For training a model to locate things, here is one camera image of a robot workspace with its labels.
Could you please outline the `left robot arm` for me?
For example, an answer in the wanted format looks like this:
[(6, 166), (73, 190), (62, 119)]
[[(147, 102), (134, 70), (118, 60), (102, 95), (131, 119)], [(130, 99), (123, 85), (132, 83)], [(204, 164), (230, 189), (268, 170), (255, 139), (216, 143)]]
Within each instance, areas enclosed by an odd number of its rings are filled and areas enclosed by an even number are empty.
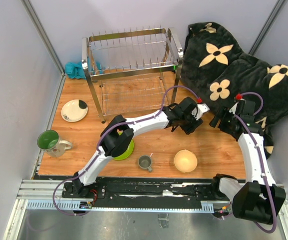
[(189, 135), (201, 125), (201, 117), (208, 111), (206, 104), (196, 103), (192, 98), (186, 97), (180, 103), (164, 106), (140, 117), (124, 118), (117, 115), (101, 133), (96, 151), (88, 163), (74, 174), (74, 193), (81, 198), (87, 197), (91, 192), (91, 184), (96, 181), (101, 170), (111, 159), (125, 153), (134, 137), (169, 127), (172, 131), (180, 127)]

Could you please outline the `cream bowl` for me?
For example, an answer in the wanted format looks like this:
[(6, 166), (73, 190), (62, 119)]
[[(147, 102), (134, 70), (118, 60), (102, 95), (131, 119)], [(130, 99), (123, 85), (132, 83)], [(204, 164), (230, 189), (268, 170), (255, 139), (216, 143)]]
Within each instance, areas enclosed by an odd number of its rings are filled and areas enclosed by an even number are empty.
[(182, 173), (192, 172), (198, 165), (196, 155), (189, 150), (180, 150), (174, 156), (174, 166)]

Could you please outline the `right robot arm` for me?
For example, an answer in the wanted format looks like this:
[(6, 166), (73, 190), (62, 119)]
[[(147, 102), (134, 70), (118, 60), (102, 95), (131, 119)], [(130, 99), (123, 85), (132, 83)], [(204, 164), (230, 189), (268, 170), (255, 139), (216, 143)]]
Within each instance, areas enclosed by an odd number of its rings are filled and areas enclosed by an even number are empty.
[(232, 213), (238, 219), (276, 227), (277, 215), (286, 199), (286, 192), (272, 177), (264, 148), (262, 127), (255, 123), (255, 103), (237, 100), (232, 108), (221, 107), (210, 122), (231, 135), (242, 151), (246, 182), (240, 185), (230, 175), (216, 174), (210, 194), (216, 200), (227, 197)]

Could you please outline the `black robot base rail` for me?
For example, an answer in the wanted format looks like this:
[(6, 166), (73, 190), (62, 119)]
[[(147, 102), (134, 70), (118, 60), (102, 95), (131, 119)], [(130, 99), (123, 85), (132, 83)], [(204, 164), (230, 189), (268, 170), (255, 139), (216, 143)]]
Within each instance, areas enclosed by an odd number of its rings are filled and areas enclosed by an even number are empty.
[(78, 190), (71, 182), (63, 186), (62, 197), (83, 201), (97, 197), (100, 208), (132, 210), (200, 209), (203, 203), (226, 204), (226, 196), (213, 192), (210, 179), (98, 177)]

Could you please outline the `steel wire dish rack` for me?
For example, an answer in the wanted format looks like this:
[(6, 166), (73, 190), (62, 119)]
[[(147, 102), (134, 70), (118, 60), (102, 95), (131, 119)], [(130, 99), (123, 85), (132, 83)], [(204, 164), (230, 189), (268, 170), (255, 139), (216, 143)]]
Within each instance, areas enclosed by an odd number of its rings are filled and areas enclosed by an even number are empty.
[(100, 122), (159, 108), (166, 89), (179, 83), (183, 55), (173, 27), (84, 37), (81, 64)]

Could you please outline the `green-lined floral mug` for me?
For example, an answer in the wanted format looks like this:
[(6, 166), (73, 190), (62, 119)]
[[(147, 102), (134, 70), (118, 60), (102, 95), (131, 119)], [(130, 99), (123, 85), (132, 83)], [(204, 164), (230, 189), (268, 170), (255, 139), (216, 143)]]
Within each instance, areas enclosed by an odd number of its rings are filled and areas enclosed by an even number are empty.
[(40, 134), (37, 139), (38, 147), (51, 157), (60, 157), (67, 150), (72, 149), (71, 142), (63, 140), (58, 132), (54, 130), (46, 130)]

